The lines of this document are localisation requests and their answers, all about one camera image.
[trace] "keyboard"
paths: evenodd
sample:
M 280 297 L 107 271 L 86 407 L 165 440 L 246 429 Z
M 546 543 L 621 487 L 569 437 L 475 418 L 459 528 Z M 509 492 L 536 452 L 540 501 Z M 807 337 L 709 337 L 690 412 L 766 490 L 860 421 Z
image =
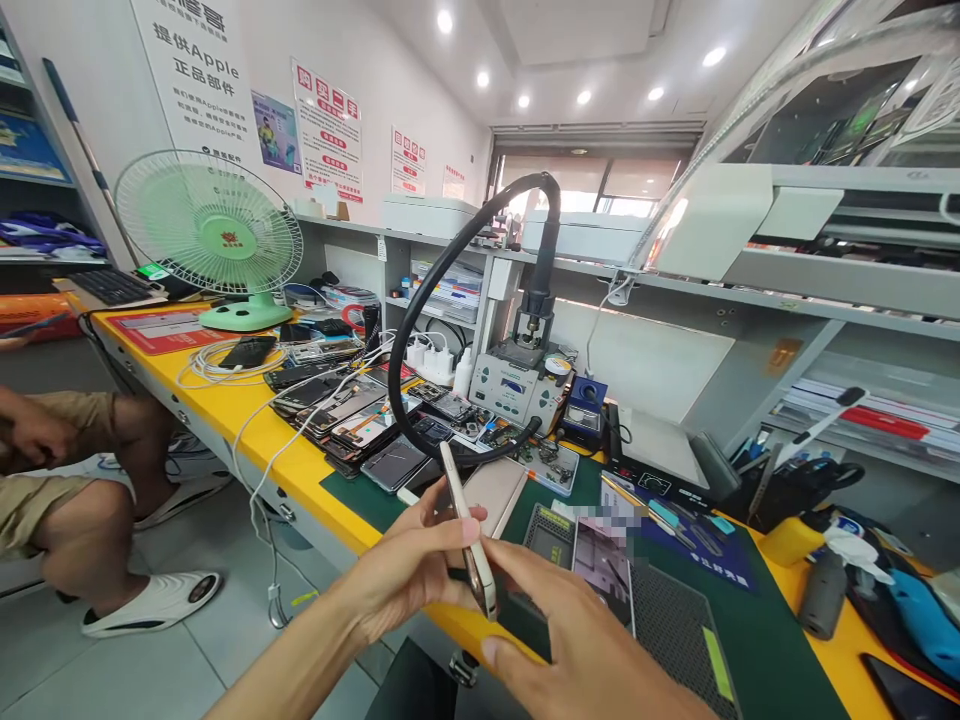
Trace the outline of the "keyboard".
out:
M 67 279 L 108 307 L 152 300 L 156 297 L 150 291 L 149 285 L 113 268 L 71 273 L 67 275 Z

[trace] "person's leg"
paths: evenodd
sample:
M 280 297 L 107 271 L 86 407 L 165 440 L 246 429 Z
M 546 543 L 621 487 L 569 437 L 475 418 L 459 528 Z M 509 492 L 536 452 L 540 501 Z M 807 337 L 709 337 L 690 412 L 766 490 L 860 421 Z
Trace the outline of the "person's leg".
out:
M 49 482 L 71 478 L 49 478 Z M 94 480 L 55 503 L 30 539 L 45 551 L 42 572 L 54 588 L 90 603 L 98 617 L 140 594 L 148 578 L 127 569 L 133 535 L 133 503 L 120 483 Z
M 113 414 L 117 461 L 136 494 L 133 515 L 142 520 L 176 490 L 166 471 L 173 416 L 153 397 L 135 395 L 114 398 Z

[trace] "fan grille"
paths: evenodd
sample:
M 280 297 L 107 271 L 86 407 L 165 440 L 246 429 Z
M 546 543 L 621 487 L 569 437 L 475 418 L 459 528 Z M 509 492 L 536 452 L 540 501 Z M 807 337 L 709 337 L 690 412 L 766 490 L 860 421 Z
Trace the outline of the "fan grille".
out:
M 116 203 L 137 249 L 197 287 L 269 292 L 303 259 L 300 225 L 283 198 L 249 170 L 206 153 L 144 155 L 120 175 Z

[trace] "fan base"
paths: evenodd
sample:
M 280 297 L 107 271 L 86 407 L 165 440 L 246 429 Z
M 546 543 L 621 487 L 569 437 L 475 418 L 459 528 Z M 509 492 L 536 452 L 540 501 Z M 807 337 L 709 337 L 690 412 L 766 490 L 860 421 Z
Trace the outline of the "fan base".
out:
M 239 302 L 208 310 L 197 319 L 203 327 L 211 330 L 250 333 L 272 328 L 292 317 L 293 311 L 283 305 Z

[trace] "hand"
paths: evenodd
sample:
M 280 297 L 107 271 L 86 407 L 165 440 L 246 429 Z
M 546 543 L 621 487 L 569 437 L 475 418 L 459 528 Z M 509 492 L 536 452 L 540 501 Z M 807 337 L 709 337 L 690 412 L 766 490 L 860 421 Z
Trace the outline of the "hand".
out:
M 10 439 L 35 466 L 49 469 L 62 464 L 73 452 L 77 429 L 31 402 L 30 409 L 14 421 Z
M 451 519 L 453 510 L 436 514 L 446 485 L 445 477 L 434 483 L 339 581 L 343 601 L 359 614 L 357 630 L 366 644 L 431 603 L 480 611 L 470 588 L 451 580 L 447 569 L 463 567 L 461 550 L 480 537 L 487 511 L 471 508 L 473 517 L 464 520 Z
M 550 627 L 553 665 L 504 638 L 488 637 L 490 667 L 534 718 L 597 714 L 707 720 L 715 716 L 675 683 L 578 575 L 518 545 L 483 538 L 487 558 L 537 604 Z

